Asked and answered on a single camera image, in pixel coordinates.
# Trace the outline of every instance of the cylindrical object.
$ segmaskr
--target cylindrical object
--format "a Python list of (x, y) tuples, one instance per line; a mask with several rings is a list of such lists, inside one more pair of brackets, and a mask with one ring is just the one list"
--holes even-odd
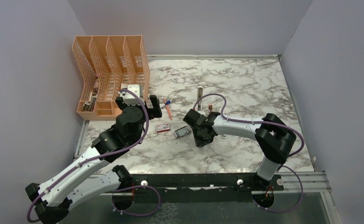
[(256, 174), (266, 181), (270, 181), (274, 176), (276, 170), (279, 168), (280, 164), (272, 162), (271, 160), (264, 157), (257, 169)]
[(276, 183), (279, 185), (279, 186), (283, 186), (284, 182), (282, 179), (278, 179), (276, 180)]
[[(197, 99), (201, 98), (204, 95), (204, 88), (202, 86), (198, 87), (198, 92), (197, 92)], [(197, 105), (197, 111), (201, 110), (201, 100), (198, 102)]]

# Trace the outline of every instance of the gray surface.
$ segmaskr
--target gray surface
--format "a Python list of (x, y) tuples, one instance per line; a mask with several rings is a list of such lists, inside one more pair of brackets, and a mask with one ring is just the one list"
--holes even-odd
[(88, 35), (143, 35), (148, 54), (282, 54), (310, 0), (69, 0)]
[(27, 223), (24, 188), (71, 163), (82, 124), (76, 35), (66, 0), (0, 1), (0, 224)]
[[(277, 194), (273, 209), (289, 209), (300, 194)], [(95, 197), (72, 210), (61, 224), (327, 224), (327, 214), (320, 193), (306, 193), (301, 206), (289, 213), (270, 213), (254, 203), (164, 203), (162, 209), (151, 217), (120, 216), (113, 212), (111, 196)], [(134, 204), (130, 212), (146, 213), (155, 204)]]
[(343, 223), (364, 223), (364, 1), (313, 0), (281, 58)]

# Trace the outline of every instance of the screw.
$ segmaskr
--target screw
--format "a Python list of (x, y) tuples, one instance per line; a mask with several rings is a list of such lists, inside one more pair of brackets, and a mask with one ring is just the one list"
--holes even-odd
[(237, 185), (238, 186), (241, 186), (242, 184), (243, 184), (243, 180), (241, 180), (241, 179), (237, 180)]
[(281, 178), (279, 178), (278, 180), (276, 180), (276, 183), (279, 185), (279, 186), (283, 186), (284, 182)]

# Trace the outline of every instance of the small box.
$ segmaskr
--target small box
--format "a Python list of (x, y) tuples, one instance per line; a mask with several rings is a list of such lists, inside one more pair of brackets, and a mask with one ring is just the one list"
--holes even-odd
[(157, 133), (160, 133), (160, 132), (168, 132), (170, 130), (171, 130), (171, 128), (170, 128), (170, 126), (169, 126), (168, 123), (167, 124), (162, 124), (162, 125), (157, 125), (156, 126)]
[(173, 135), (175, 136), (175, 138), (180, 139), (186, 135), (190, 135), (191, 132), (192, 129), (190, 128), (190, 126), (184, 126), (176, 130)]

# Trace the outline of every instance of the metal frame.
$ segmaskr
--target metal frame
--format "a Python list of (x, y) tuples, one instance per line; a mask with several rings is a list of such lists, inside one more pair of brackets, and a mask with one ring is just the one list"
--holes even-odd
[(80, 135), (79, 135), (79, 139), (77, 140), (77, 144), (76, 144), (76, 149), (75, 149), (75, 155), (74, 155), (74, 160), (79, 157), (79, 153), (80, 150), (82, 149), (84, 142), (86, 141), (86, 136), (87, 136), (87, 130), (89, 128), (89, 120), (84, 120), (83, 124), (82, 124), (82, 128), (80, 130)]
[(340, 216), (337, 212), (337, 208), (333, 203), (333, 197), (330, 192), (321, 192), (324, 208), (326, 209), (327, 217), (330, 224), (341, 224)]
[[(283, 191), (274, 191), (274, 194), (299, 193), (300, 184), (297, 177), (291, 172), (280, 172), (284, 182)], [(297, 172), (301, 179), (304, 193), (330, 193), (331, 187), (325, 172)], [(262, 194), (264, 191), (252, 191), (252, 194)]]
[(147, 55), (148, 60), (278, 59), (278, 55)]

